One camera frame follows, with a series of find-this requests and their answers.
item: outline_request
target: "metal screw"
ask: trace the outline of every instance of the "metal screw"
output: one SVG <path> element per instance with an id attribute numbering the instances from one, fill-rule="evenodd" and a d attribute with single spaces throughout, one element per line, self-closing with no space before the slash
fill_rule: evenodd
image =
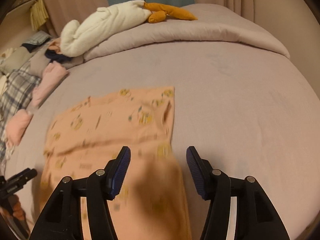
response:
<path id="1" fill-rule="evenodd" d="M 254 183 L 256 181 L 256 179 L 252 176 L 248 176 L 247 177 L 247 181 L 251 182 L 251 183 Z"/>
<path id="2" fill-rule="evenodd" d="M 105 174 L 105 171 L 104 171 L 104 170 L 97 170 L 97 171 L 96 171 L 96 174 L 97 174 L 98 176 L 102 176 L 103 174 Z"/>
<path id="3" fill-rule="evenodd" d="M 71 178 L 69 176 L 66 176 L 62 179 L 63 183 L 68 183 L 71 180 Z"/>
<path id="4" fill-rule="evenodd" d="M 212 174 L 219 176 L 219 175 L 221 175 L 221 171 L 218 170 L 218 169 L 214 169 L 214 170 L 212 171 Z"/>

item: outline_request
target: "mattress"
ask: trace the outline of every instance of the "mattress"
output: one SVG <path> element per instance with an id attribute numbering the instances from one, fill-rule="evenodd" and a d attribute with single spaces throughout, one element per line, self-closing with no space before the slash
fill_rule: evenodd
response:
<path id="1" fill-rule="evenodd" d="M 27 217 L 39 215 L 45 135 L 55 115 L 87 96 L 159 86 L 175 86 L 172 150 L 183 172 L 193 239 L 200 238 L 209 202 L 196 193 L 185 157 L 190 145 L 231 177 L 254 176 L 291 239 L 317 215 L 320 101 L 284 55 L 236 42 L 173 41 L 98 57 L 70 72 L 7 163 L 7 177 L 27 167 L 39 172 L 18 192 Z M 228 240 L 235 219 L 233 200 Z"/>

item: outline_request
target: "plaid shirt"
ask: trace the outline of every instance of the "plaid shirt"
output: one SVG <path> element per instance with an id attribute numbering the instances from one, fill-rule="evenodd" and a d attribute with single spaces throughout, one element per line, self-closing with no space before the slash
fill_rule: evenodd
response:
<path id="1" fill-rule="evenodd" d="M 20 109 L 26 109 L 32 98 L 32 91 L 41 78 L 28 73 L 30 61 L 19 70 L 14 69 L 7 79 L 7 90 L 0 99 L 0 163 L 5 159 L 6 136 L 4 128 L 8 120 Z"/>

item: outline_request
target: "pink garment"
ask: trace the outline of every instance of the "pink garment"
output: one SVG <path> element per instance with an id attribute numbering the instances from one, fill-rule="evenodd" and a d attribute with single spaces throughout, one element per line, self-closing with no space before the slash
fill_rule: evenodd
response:
<path id="1" fill-rule="evenodd" d="M 13 147 L 20 144 L 21 138 L 28 127 L 33 114 L 25 109 L 20 109 L 7 123 L 5 131 L 7 133 L 7 146 Z"/>
<path id="2" fill-rule="evenodd" d="M 49 63 L 42 73 L 42 81 L 32 92 L 32 106 L 40 106 L 43 101 L 60 84 L 60 81 L 69 74 L 60 63 L 54 61 Z"/>

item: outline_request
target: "white goose plush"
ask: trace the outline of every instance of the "white goose plush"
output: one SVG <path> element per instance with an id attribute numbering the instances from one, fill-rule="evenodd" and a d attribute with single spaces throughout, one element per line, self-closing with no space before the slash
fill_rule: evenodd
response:
<path id="1" fill-rule="evenodd" d="M 142 24 L 151 15 L 143 0 L 134 0 L 98 8 L 83 23 L 68 22 L 61 32 L 63 55 L 77 57 L 110 36 Z"/>

